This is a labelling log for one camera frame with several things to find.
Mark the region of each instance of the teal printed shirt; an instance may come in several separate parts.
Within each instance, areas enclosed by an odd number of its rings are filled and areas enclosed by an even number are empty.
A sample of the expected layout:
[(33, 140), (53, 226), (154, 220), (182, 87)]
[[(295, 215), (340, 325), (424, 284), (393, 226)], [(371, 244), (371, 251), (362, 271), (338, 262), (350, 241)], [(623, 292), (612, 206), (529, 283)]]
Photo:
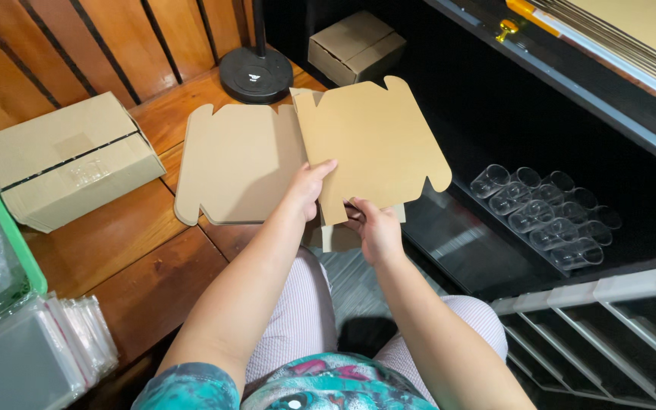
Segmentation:
[(207, 363), (173, 366), (148, 382), (134, 410), (436, 409), (401, 374), (361, 355), (321, 353), (278, 368), (242, 405), (232, 378)]

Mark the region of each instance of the person's left hand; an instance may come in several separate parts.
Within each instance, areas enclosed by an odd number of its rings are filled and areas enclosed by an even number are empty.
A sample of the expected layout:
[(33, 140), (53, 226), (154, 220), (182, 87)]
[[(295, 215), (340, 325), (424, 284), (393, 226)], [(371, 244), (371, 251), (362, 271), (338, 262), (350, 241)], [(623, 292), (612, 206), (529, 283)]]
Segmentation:
[(323, 178), (337, 165), (338, 160), (328, 160), (311, 168), (311, 164), (306, 162), (292, 176), (283, 201), (296, 205), (304, 214), (305, 222), (315, 218), (318, 213), (315, 201), (323, 189)]

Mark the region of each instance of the hand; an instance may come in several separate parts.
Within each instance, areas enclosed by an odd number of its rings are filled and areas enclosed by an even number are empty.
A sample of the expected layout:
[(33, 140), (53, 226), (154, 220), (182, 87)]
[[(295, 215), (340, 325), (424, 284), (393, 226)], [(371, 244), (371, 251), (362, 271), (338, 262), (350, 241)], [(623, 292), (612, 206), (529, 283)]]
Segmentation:
[(328, 160), (312, 168), (311, 164), (304, 163), (292, 176), (283, 202), (295, 205), (305, 216), (305, 222), (315, 218), (318, 212), (315, 201), (323, 189), (323, 178), (337, 165), (338, 160)]
[(406, 257), (402, 246), (402, 227), (394, 208), (379, 210), (370, 200), (356, 197), (356, 207), (344, 200), (348, 222), (343, 224), (361, 235), (361, 251), (371, 266), (387, 265)]

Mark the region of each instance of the black lamp base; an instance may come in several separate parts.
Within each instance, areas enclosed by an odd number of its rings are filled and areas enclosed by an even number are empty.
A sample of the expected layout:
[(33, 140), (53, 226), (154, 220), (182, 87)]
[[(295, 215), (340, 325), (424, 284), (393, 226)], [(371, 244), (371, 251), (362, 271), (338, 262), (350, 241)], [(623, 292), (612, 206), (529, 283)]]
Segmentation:
[(253, 48), (228, 52), (219, 64), (219, 80), (230, 97), (245, 104), (272, 104), (290, 94), (292, 67), (287, 57), (266, 50), (260, 58)]

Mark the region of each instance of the green plastic bin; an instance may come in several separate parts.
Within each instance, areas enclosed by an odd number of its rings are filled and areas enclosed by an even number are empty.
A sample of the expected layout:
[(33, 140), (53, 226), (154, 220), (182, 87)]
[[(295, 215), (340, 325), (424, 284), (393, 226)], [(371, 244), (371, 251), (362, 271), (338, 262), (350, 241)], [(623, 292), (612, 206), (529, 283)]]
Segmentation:
[(4, 231), (6, 239), (12, 245), (14, 249), (14, 254), (17, 256), (17, 259), (22, 265), (24, 272), (29, 279), (29, 284), (33, 290), (36, 290), (41, 295), (47, 293), (47, 280), (42, 274), (42, 270), (39, 269), (39, 265), (34, 260), (32, 252), (29, 250), (27, 243), (24, 242), (22, 234), (17, 228), (17, 224), (14, 223), (12, 216), (9, 215), (9, 212), (6, 210), (2, 199), (0, 198), (0, 226)]

